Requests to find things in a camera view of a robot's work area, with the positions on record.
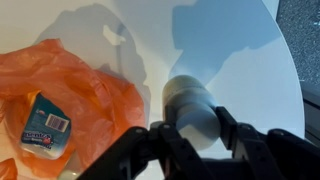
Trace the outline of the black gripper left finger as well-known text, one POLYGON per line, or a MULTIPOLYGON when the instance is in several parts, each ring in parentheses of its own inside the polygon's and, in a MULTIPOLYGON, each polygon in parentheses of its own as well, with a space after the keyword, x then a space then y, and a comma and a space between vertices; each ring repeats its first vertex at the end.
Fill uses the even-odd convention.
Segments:
POLYGON ((195 180, 193 165, 199 160, 190 142, 183 138, 177 128, 176 109, 164 107, 164 120, 156 127, 158 143, 156 153, 165 180, 195 180))

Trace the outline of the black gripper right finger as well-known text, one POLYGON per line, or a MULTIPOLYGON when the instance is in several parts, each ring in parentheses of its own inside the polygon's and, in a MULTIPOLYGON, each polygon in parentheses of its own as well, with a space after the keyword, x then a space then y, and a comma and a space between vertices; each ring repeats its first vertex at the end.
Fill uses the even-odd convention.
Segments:
POLYGON ((232 159, 222 160, 221 173, 229 180, 277 180, 277 165, 257 130, 250 124, 238 123, 225 107, 217 107, 215 112, 222 142, 232 151, 232 159))

